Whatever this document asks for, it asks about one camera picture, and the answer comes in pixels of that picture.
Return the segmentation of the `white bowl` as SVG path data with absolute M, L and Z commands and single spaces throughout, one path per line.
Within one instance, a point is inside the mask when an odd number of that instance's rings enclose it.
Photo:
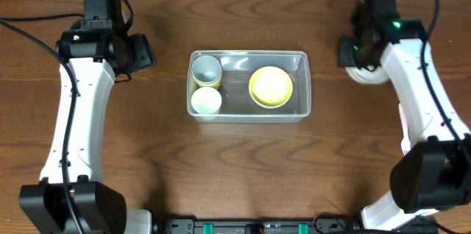
M 351 79 L 364 85 L 380 85 L 389 81 L 389 75 L 380 66 L 346 67 L 346 71 Z

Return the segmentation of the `yellow bowl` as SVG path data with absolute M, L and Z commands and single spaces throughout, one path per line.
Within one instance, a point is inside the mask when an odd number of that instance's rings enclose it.
M 282 107 L 291 98 L 294 83 L 290 75 L 275 66 L 265 66 L 255 71 L 249 79 L 249 94 L 262 108 Z

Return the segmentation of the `yellow cup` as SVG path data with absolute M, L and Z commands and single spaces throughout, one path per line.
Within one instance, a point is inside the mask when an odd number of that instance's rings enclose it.
M 193 74 L 193 79 L 200 88 L 209 87 L 218 90 L 222 81 L 222 72 L 218 76 L 211 71 L 205 74 Z

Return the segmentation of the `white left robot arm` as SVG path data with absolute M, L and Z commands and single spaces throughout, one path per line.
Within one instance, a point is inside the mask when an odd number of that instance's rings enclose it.
M 148 210 L 127 207 L 106 186 L 102 136 L 116 77 L 155 63 L 145 35 L 128 35 L 132 21 L 85 19 L 62 34 L 61 92 L 54 138 L 40 180 L 21 187 L 19 202 L 40 233 L 153 233 Z

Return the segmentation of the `grey cup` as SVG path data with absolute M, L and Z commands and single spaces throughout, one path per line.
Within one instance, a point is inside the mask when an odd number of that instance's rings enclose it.
M 213 72 L 216 76 L 222 72 L 222 65 L 218 59 L 213 56 L 201 56 L 195 59 L 191 66 L 192 74 L 205 74 Z

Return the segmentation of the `white paper cup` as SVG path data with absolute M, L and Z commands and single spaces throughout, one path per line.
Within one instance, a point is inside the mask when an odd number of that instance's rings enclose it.
M 222 96 L 215 88 L 199 88 L 191 97 L 192 108 L 200 114 L 217 114 L 221 105 Z

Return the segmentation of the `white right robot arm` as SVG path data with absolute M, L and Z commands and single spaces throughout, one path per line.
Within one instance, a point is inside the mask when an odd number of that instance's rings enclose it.
M 367 230 L 398 230 L 419 216 L 470 203 L 470 128 L 459 118 L 431 57 L 419 20 L 393 6 L 356 7 L 352 37 L 338 64 L 355 81 L 391 81 L 407 124 L 409 148 L 392 169 L 389 191 L 361 211 Z

